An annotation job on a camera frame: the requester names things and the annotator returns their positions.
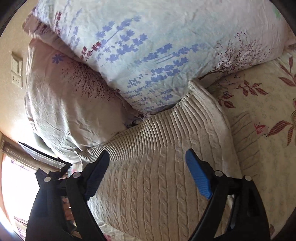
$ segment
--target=beige knit blanket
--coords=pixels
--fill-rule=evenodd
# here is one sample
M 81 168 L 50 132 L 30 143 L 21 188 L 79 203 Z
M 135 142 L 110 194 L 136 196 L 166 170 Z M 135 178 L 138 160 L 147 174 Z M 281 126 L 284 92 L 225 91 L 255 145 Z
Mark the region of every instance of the beige knit blanket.
M 230 126 L 217 101 L 196 83 L 172 109 L 79 153 L 93 162 L 110 153 L 110 166 L 89 207 L 98 219 L 141 240 L 187 241 L 201 218 L 202 197 L 185 163 L 193 148 L 215 170 L 241 178 Z M 226 207 L 217 234 L 224 231 Z

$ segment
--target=wall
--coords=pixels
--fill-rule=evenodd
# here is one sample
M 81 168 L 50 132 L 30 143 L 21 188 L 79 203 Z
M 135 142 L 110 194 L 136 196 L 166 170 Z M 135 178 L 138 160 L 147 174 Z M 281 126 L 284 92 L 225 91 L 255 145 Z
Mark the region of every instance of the wall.
M 30 37 L 22 30 L 22 23 L 37 4 L 38 0 L 28 0 L 13 16 L 0 37 L 0 131 L 14 140 L 33 147 L 36 146 L 24 107 L 25 83 L 23 89 L 11 82 L 11 53 L 23 58 L 23 75 Z

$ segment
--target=light switch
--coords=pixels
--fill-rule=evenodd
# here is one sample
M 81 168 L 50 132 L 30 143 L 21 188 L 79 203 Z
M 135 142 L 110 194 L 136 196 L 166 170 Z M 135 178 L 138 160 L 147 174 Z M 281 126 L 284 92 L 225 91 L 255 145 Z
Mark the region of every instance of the light switch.
M 15 60 L 13 57 L 12 57 L 12 62 L 11 62 L 11 70 L 16 74 L 18 74 L 18 72 L 19 72 L 18 61 Z
M 11 55 L 11 70 L 19 76 L 22 76 L 22 59 L 16 55 Z
M 22 89 L 22 59 L 11 56 L 11 81 Z

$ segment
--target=pillow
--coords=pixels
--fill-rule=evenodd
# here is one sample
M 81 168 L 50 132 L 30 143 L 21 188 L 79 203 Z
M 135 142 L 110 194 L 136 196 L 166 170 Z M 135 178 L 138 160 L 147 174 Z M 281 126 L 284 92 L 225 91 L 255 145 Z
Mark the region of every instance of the pillow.
M 61 39 L 133 108 L 150 113 L 180 100 L 190 79 L 208 87 L 279 57 L 288 39 L 269 0 L 40 0 L 32 15 L 55 32 L 53 44 Z
M 37 39 L 29 45 L 25 107 L 34 131 L 73 163 L 76 148 L 108 141 L 135 117 L 100 74 Z

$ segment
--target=floral bedspread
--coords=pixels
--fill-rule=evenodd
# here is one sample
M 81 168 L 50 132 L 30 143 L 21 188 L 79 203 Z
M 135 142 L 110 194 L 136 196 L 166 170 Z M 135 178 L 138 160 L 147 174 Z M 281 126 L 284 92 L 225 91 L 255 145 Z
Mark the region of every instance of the floral bedspread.
M 67 46 L 145 113 L 178 102 L 193 78 L 207 87 L 279 57 L 288 39 L 268 0 L 39 0 L 31 17 L 26 32 Z
M 280 58 L 208 88 L 229 119 L 242 112 L 252 117 L 257 137 L 242 139 L 251 149 L 238 156 L 243 175 L 253 177 L 263 199 L 272 237 L 296 206 L 295 57 L 296 46 L 290 46 Z

